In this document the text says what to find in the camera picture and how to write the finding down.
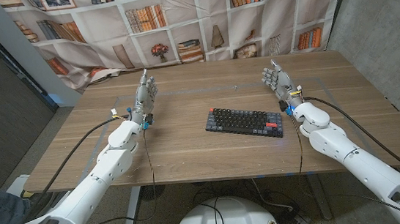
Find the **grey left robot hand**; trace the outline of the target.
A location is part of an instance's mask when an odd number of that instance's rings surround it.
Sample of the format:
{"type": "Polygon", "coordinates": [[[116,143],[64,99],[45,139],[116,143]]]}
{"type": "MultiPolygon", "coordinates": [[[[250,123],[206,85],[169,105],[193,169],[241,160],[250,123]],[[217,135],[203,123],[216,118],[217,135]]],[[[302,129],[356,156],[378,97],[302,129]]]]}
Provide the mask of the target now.
{"type": "Polygon", "coordinates": [[[143,123],[145,116],[150,114],[154,108],[157,92],[158,88],[154,78],[152,76],[148,77],[147,70],[144,69],[136,90],[136,98],[130,117],[132,122],[143,123]]]}

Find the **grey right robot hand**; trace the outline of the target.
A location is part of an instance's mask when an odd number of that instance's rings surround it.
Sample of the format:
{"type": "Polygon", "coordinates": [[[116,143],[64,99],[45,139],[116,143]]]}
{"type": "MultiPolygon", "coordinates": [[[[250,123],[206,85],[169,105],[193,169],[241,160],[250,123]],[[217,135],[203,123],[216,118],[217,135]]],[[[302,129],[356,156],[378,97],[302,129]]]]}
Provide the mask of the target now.
{"type": "Polygon", "coordinates": [[[278,98],[281,111],[293,111],[297,106],[303,104],[301,91],[296,88],[289,75],[277,64],[275,59],[270,60],[272,68],[264,68],[262,72],[262,83],[267,85],[278,98]]]}

